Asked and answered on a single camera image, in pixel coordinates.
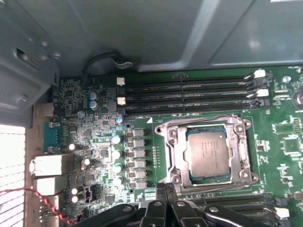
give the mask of cpu socket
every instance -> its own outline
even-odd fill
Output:
[[[164,137],[167,176],[178,195],[241,189],[259,180],[250,170],[246,130],[237,115],[174,119],[155,128]]]

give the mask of cable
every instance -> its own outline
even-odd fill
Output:
[[[0,195],[1,195],[2,193],[4,193],[4,192],[5,192],[5,193],[9,193],[9,192],[17,192],[17,191],[33,192],[33,193],[35,194],[35,196],[37,196],[37,197],[43,199],[44,203],[45,203],[46,205],[50,206],[51,209],[52,209],[52,212],[53,212],[54,214],[57,214],[61,220],[66,221],[66,223],[69,224],[69,225],[70,225],[70,224],[76,224],[76,223],[77,223],[76,221],[71,221],[71,220],[69,220],[68,218],[65,218],[65,217],[63,216],[63,214],[60,213],[60,212],[58,212],[57,209],[55,208],[55,206],[52,205],[52,204],[49,202],[49,200],[48,200],[48,198],[47,198],[46,196],[41,195],[41,194],[40,194],[38,191],[36,191],[35,189],[31,189],[31,188],[7,189],[7,190],[0,191]]]
[[[81,87],[84,87],[87,83],[87,79],[89,76],[88,69],[90,68],[90,66],[100,60],[107,58],[111,58],[116,62],[123,62],[123,57],[118,52],[107,52],[93,56],[86,62],[86,64],[83,67],[81,80],[80,80]]]

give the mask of green circuit board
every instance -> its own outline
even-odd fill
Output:
[[[55,109],[64,112],[60,119],[62,140],[60,152],[68,151],[70,143],[79,143],[83,149],[75,151],[75,171],[69,176],[70,188],[78,185],[98,185],[98,198],[90,204],[78,202],[72,204],[67,194],[67,214],[75,217],[87,209],[88,216],[98,214],[112,206],[126,202],[139,202],[155,198],[155,185],[166,177],[166,155],[163,137],[155,134],[155,128],[171,119],[214,116],[219,114],[237,114],[252,122],[246,131],[252,172],[258,174],[259,181],[241,190],[230,190],[204,194],[182,196],[192,200],[200,197],[220,195],[239,195],[271,193],[288,200],[292,226],[301,226],[303,222],[303,110],[294,105],[293,95],[303,87],[303,73],[300,67],[264,67],[269,90],[269,105],[247,110],[227,110],[214,112],[161,114],[125,118],[121,124],[116,123],[116,96],[112,90],[116,78],[90,78],[85,88],[80,88],[80,80],[61,79],[60,87],[54,91]],[[168,81],[176,75],[187,75],[190,79],[212,76],[247,75],[257,70],[228,69],[203,70],[125,75],[125,81]],[[98,96],[97,110],[89,108],[89,93]],[[129,144],[129,134],[134,129],[143,129],[144,135],[136,140],[144,140],[145,156],[133,158],[127,155],[133,151]],[[113,136],[120,136],[121,142],[112,143]],[[120,157],[113,159],[112,152],[120,150]],[[84,158],[96,162],[81,169]],[[137,188],[136,180],[129,177],[134,171],[129,163],[135,160],[145,161],[144,170],[146,188]],[[115,164],[121,164],[123,171],[116,174]],[[114,186],[114,178],[122,179],[119,187]]]

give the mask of chip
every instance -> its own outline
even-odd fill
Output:
[[[84,137],[91,137],[91,130],[85,130],[85,131],[83,132],[83,136],[84,136]]]
[[[109,102],[108,103],[108,110],[110,112],[116,112],[117,111],[117,102]]]
[[[115,195],[108,195],[107,197],[106,197],[106,201],[108,202],[108,203],[113,203],[114,201],[115,201]]]
[[[144,140],[134,140],[134,147],[143,147],[145,145],[145,141]]]
[[[135,137],[144,136],[144,130],[143,129],[134,129],[133,136],[135,136]]]
[[[70,133],[77,133],[77,126],[74,124],[71,124],[70,126],[68,126],[68,130]]]
[[[93,174],[88,175],[87,177],[88,181],[94,181],[95,180],[95,176]]]
[[[143,168],[146,167],[146,161],[145,160],[135,160],[134,166],[136,168]]]
[[[145,178],[146,177],[146,171],[145,170],[137,170],[136,171],[136,178]]]
[[[102,149],[102,150],[100,151],[100,155],[101,155],[102,157],[108,157],[108,150]]]
[[[299,149],[299,143],[298,139],[284,139],[284,149],[285,152],[298,152],[300,151]]]
[[[136,181],[136,189],[147,188],[147,181]]]
[[[145,150],[134,150],[135,157],[145,157]]]
[[[188,135],[185,160],[193,178],[227,175],[230,169],[225,134],[202,132]]]

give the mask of integrated circuit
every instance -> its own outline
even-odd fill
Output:
[[[297,138],[284,138],[284,150],[286,153],[299,152],[299,141]]]
[[[189,163],[193,178],[227,175],[230,169],[225,134],[223,132],[190,134],[187,138],[185,160]]]

